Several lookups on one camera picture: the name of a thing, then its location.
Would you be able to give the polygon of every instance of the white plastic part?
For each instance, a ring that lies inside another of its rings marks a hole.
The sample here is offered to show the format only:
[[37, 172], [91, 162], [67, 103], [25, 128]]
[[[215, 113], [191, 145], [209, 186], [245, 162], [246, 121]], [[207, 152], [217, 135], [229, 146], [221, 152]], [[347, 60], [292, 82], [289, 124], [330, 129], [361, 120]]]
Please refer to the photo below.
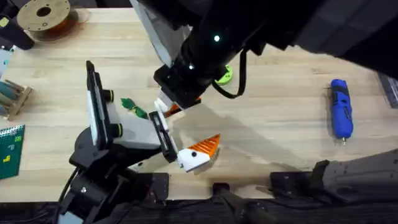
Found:
[[113, 142], [127, 148], [157, 149], [160, 141], [153, 123], [139, 118], [132, 113], [119, 114], [114, 103], [107, 104], [109, 121], [113, 124], [122, 124], [123, 135], [114, 138]]
[[210, 156], [203, 152], [198, 152], [193, 149], [182, 149], [177, 154], [178, 163], [183, 165], [186, 172], [200, 167], [210, 161]]
[[91, 138], [93, 140], [93, 145], [96, 145], [98, 136], [98, 127], [95, 123], [93, 101], [91, 100], [91, 92], [87, 90], [87, 115], [90, 121]]
[[155, 108], [156, 108], [156, 110], [157, 110], [157, 112], [158, 112], [158, 114], [159, 114], [160, 122], [162, 122], [163, 128], [165, 129], [165, 131], [168, 132], [168, 131], [169, 131], [169, 126], [167, 125], [166, 118], [165, 118], [164, 115], [163, 115], [163, 109], [162, 109], [162, 107], [164, 107], [164, 104], [163, 104], [162, 100], [160, 100], [159, 98], [156, 99], [156, 100], [155, 100]]
[[168, 111], [174, 104], [174, 102], [162, 90], [159, 90], [157, 100], [159, 101], [159, 104], [162, 105], [163, 113]]

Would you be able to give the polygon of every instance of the green object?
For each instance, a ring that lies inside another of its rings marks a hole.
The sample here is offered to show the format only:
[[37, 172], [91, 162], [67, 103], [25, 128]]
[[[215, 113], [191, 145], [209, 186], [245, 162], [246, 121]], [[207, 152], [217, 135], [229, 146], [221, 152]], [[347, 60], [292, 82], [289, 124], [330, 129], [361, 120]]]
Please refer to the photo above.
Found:
[[0, 179], [18, 175], [25, 125], [0, 130]]
[[132, 112], [135, 113], [139, 118], [148, 119], [148, 114], [139, 106], [133, 107]]
[[220, 80], [216, 80], [216, 83], [219, 85], [226, 85], [227, 83], [229, 83], [229, 81], [231, 81], [232, 79], [232, 68], [229, 65], [225, 65], [226, 68], [226, 73], [224, 74], [223, 77], [220, 78]]
[[122, 106], [135, 113], [139, 118], [148, 119], [148, 114], [135, 104], [135, 102], [130, 98], [121, 98]]
[[122, 106], [127, 109], [127, 110], [132, 110], [133, 107], [136, 106], [136, 104], [134, 103], [134, 101], [130, 98], [121, 98], [120, 99], [122, 101]]

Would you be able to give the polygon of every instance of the filament spool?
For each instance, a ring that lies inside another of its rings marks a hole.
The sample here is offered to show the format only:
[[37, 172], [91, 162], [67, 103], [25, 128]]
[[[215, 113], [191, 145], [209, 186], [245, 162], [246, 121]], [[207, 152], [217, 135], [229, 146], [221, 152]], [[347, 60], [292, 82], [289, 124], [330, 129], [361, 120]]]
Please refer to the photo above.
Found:
[[78, 24], [78, 13], [67, 0], [31, 0], [19, 11], [18, 24], [37, 40], [57, 40]]

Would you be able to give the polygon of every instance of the green led light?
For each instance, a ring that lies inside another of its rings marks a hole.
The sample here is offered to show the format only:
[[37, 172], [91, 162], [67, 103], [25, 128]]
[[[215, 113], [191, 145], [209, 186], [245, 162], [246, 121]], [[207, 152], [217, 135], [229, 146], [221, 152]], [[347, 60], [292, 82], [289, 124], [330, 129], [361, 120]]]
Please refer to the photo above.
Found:
[[214, 41], [215, 42], [219, 42], [221, 40], [221, 37], [219, 37], [219, 35], [215, 35], [214, 36]]

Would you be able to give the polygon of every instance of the green gear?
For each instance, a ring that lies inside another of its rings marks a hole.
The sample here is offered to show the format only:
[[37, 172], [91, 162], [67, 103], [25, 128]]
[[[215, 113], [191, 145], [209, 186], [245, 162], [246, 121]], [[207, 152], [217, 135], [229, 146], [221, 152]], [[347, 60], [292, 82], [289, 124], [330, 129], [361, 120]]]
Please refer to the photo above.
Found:
[[226, 73], [220, 78], [220, 80], [216, 80], [216, 83], [219, 85], [226, 85], [229, 81], [232, 80], [232, 67], [229, 65], [225, 65]]

